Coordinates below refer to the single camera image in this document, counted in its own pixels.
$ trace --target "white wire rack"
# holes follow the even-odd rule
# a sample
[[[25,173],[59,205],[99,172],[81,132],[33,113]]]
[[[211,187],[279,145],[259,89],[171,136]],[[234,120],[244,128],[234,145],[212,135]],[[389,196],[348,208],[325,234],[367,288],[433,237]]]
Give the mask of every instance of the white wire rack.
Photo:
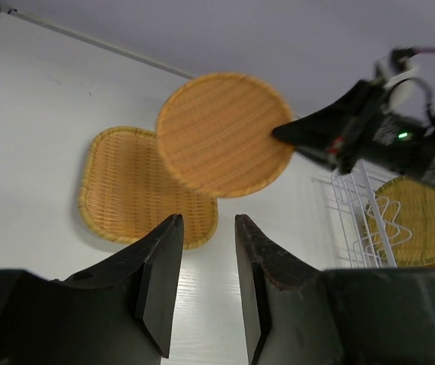
[[[381,186],[394,176],[379,176],[368,170],[360,161],[350,175],[331,175],[332,190],[337,204],[338,219],[344,234],[345,244],[337,245],[341,266],[351,268],[396,267],[392,246],[402,244],[411,239],[412,232],[396,222],[402,204],[390,201],[387,197],[375,198],[373,189]],[[389,209],[394,209],[394,217],[390,221],[384,218]],[[376,221],[377,231],[370,231],[367,218]],[[406,238],[390,242],[406,231]]]

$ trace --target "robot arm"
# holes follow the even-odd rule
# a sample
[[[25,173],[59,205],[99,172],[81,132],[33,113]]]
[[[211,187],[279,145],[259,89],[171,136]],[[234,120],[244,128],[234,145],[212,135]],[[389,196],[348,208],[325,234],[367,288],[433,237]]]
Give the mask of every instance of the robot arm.
[[[378,65],[376,78],[358,81],[330,106],[273,130],[277,139],[318,165],[340,174],[350,173],[357,160],[435,188],[435,115],[429,84],[412,73],[409,59],[435,49],[395,49],[389,66],[394,77]],[[406,81],[426,91],[428,125],[392,111],[392,98]]]

